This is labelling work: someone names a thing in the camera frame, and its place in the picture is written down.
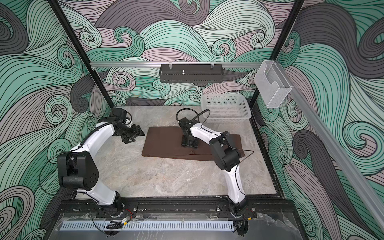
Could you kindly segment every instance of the white mesh bin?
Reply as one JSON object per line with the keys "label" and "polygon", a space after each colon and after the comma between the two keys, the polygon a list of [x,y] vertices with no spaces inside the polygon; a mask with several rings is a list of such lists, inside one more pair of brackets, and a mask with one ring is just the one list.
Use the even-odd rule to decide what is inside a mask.
{"label": "white mesh bin", "polygon": [[201,110],[209,109],[208,123],[240,123],[251,118],[247,100],[240,93],[203,94]]}

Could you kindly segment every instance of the white wire mesh holder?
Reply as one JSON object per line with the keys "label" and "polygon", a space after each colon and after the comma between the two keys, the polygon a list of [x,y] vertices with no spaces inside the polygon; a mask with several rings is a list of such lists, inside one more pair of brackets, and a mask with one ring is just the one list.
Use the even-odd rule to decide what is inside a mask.
{"label": "white wire mesh holder", "polygon": [[292,90],[283,66],[275,61],[263,61],[254,80],[267,108],[278,108]]}

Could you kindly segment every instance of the white plastic basket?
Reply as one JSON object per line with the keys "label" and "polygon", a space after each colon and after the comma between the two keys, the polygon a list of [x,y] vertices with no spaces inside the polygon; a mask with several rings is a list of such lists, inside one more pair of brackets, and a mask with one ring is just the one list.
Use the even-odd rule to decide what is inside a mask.
{"label": "white plastic basket", "polygon": [[207,108],[208,123],[240,123],[251,118],[247,100],[240,93],[203,94],[201,110]]}

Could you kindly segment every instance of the perforated plastic basket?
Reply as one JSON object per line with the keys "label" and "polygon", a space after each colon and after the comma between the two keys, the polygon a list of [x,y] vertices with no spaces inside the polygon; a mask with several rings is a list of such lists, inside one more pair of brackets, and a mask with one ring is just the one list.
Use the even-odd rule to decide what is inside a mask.
{"label": "perforated plastic basket", "polygon": [[209,109],[208,123],[240,123],[251,118],[247,100],[240,93],[203,94],[201,109]]}

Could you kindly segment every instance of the brown cloth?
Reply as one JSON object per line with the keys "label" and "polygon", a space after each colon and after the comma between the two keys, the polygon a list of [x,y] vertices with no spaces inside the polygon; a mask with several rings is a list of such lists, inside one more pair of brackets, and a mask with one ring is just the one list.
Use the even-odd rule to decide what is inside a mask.
{"label": "brown cloth", "polygon": [[[211,149],[208,144],[199,139],[197,148],[182,147],[181,138],[183,131],[178,126],[150,127],[145,139],[143,152],[144,157],[164,157],[174,159],[187,159],[198,161],[213,161]],[[241,138],[238,134],[231,134],[235,140],[235,148],[242,149]]]}

